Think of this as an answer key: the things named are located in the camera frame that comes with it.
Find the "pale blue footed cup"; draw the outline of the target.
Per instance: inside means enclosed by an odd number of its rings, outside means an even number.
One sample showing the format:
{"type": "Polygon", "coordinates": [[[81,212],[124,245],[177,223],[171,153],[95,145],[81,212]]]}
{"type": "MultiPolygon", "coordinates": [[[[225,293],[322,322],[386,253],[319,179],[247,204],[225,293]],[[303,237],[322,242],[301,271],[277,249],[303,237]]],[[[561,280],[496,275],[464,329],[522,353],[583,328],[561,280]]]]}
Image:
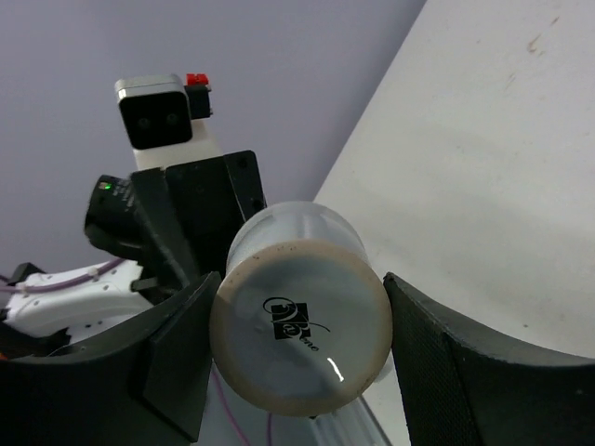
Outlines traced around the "pale blue footed cup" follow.
{"type": "Polygon", "coordinates": [[[269,413],[309,417],[358,398],[390,353],[390,300],[351,224],[285,202],[238,231],[210,316],[225,382],[269,413]]]}

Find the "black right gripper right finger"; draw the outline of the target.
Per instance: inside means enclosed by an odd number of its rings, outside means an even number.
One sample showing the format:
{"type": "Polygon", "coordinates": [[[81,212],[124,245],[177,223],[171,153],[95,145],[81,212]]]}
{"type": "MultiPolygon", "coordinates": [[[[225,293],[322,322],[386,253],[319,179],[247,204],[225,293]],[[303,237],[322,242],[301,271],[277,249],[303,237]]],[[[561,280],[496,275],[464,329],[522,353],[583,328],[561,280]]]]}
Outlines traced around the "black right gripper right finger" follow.
{"type": "Polygon", "coordinates": [[[593,444],[592,359],[502,334],[393,273],[383,284],[412,444],[593,444]]]}

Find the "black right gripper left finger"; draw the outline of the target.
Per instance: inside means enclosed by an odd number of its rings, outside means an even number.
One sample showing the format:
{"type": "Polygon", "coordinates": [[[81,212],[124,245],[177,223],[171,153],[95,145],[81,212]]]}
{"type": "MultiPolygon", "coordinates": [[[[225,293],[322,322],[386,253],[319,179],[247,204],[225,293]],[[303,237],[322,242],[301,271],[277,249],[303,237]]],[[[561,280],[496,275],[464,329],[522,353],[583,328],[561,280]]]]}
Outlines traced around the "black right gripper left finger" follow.
{"type": "Polygon", "coordinates": [[[195,443],[219,285],[210,273],[57,356],[2,361],[2,444],[195,443]]]}

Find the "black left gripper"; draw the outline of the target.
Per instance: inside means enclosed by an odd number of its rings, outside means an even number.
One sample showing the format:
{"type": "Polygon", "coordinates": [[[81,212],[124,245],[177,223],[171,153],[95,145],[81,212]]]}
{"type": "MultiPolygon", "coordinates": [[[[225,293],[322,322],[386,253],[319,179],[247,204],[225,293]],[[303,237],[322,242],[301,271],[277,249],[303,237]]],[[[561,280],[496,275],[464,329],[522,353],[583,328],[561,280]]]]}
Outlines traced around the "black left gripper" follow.
{"type": "Polygon", "coordinates": [[[266,205],[257,156],[239,151],[100,177],[84,233],[99,250],[140,265],[131,291],[170,297],[208,273],[224,274],[233,238],[266,205]]]}

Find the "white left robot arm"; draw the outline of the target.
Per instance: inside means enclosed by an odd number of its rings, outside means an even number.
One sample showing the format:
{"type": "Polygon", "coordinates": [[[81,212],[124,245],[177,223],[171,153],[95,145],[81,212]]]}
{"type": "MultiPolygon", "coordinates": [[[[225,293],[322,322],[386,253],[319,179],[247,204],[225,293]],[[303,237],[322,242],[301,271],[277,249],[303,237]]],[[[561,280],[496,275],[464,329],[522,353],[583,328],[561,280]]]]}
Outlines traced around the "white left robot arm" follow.
{"type": "Polygon", "coordinates": [[[110,260],[52,274],[19,265],[2,286],[2,355],[49,355],[223,273],[233,237],[265,204],[252,151],[100,177],[84,232],[110,260]]]}

